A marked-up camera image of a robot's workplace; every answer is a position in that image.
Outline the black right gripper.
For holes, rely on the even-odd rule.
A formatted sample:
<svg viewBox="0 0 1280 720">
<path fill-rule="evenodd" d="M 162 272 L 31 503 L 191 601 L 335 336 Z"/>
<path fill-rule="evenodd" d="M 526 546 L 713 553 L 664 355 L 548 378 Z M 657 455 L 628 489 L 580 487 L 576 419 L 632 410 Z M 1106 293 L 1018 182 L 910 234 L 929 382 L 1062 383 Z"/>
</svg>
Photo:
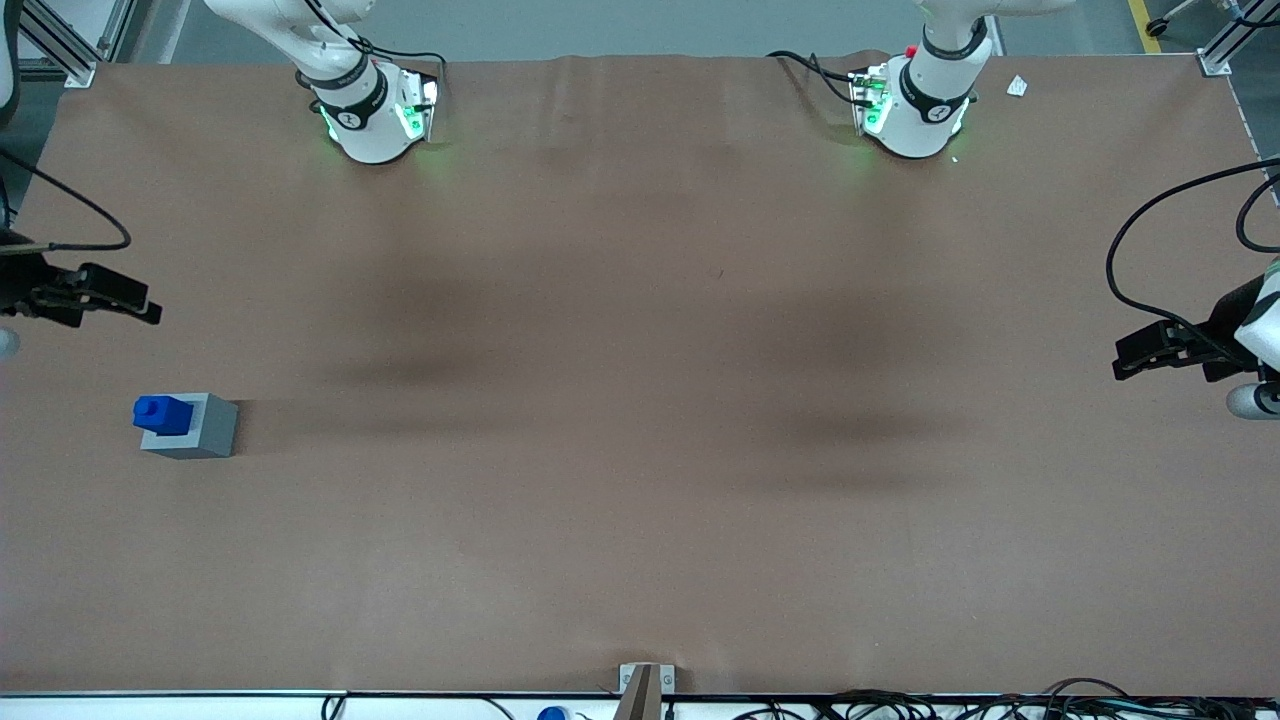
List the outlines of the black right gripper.
<svg viewBox="0 0 1280 720">
<path fill-rule="evenodd" d="M 45 319 L 79 328 L 84 310 L 115 313 L 157 325 L 163 306 L 148 299 L 148 286 L 96 263 L 79 270 L 52 265 L 35 242 L 15 231 L 1 232 L 1 314 Z M 84 309 L 81 304 L 84 296 Z"/>
</svg>

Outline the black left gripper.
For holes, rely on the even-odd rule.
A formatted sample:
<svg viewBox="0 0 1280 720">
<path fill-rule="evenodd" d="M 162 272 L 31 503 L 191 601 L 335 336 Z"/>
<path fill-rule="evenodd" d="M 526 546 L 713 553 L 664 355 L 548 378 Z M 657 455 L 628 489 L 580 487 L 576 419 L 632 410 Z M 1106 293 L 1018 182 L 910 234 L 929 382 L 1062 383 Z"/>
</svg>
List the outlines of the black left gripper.
<svg viewBox="0 0 1280 720">
<path fill-rule="evenodd" d="M 1262 315 L 1258 301 L 1265 287 L 1265 277 L 1252 281 L 1226 292 L 1212 307 L 1206 322 L 1199 328 L 1221 348 L 1219 364 L 1231 365 L 1234 372 L 1220 372 L 1222 378 L 1236 372 L 1253 372 L 1260 379 L 1266 377 L 1263 364 L 1256 351 L 1248 350 L 1236 340 L 1242 327 L 1251 327 Z M 1116 341 L 1116 360 L 1114 378 L 1126 380 L 1142 372 L 1162 368 L 1198 366 L 1203 363 L 1197 357 L 1206 351 L 1206 342 L 1196 328 L 1178 322 L 1155 322 Z"/>
</svg>

